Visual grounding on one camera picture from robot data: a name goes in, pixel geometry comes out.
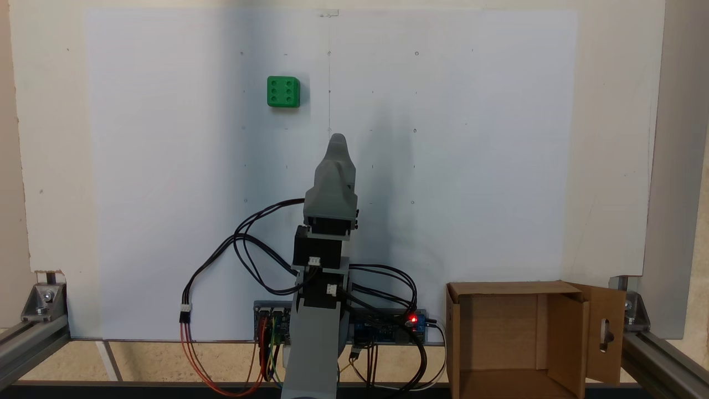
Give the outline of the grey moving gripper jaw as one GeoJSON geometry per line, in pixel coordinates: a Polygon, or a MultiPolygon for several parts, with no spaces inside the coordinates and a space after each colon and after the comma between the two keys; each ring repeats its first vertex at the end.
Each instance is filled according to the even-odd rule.
{"type": "Polygon", "coordinates": [[[316,167],[312,194],[315,197],[357,197],[355,185],[356,167],[350,157],[347,140],[343,134],[332,134],[326,154],[316,167]]]}

